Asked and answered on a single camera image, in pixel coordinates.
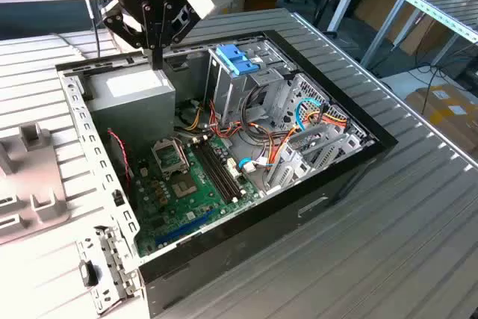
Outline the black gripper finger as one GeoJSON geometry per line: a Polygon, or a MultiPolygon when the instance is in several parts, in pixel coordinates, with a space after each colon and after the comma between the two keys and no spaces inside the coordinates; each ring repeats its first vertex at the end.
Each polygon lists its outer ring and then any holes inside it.
{"type": "Polygon", "coordinates": [[[180,43],[199,20],[199,15],[189,4],[164,3],[155,46],[155,70],[163,69],[164,49],[180,43]]]}
{"type": "Polygon", "coordinates": [[[149,27],[145,21],[145,27],[137,31],[128,25],[122,14],[119,0],[112,0],[102,9],[102,21],[106,28],[124,40],[135,49],[141,48],[147,56],[153,70],[158,69],[158,43],[154,28],[149,27]]]}

